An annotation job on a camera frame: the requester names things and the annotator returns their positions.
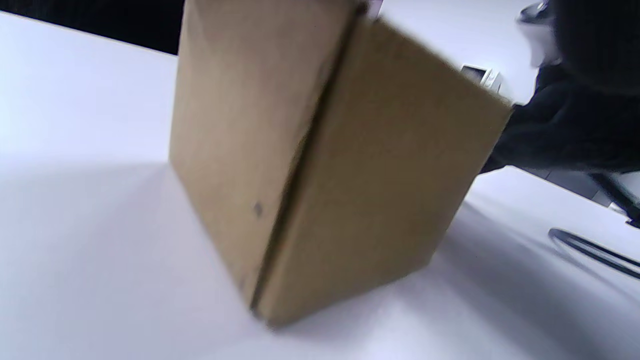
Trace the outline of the person's right hand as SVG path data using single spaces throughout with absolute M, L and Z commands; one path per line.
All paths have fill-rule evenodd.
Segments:
M 539 68 L 535 91 L 512 114 L 481 173 L 506 166 L 584 173 L 640 168 L 638 96 L 603 93 L 561 64 Z

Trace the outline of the person's left hand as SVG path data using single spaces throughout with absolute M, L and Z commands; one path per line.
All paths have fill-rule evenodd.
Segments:
M 599 91 L 637 96 L 640 82 L 638 0 L 551 0 L 563 62 Z

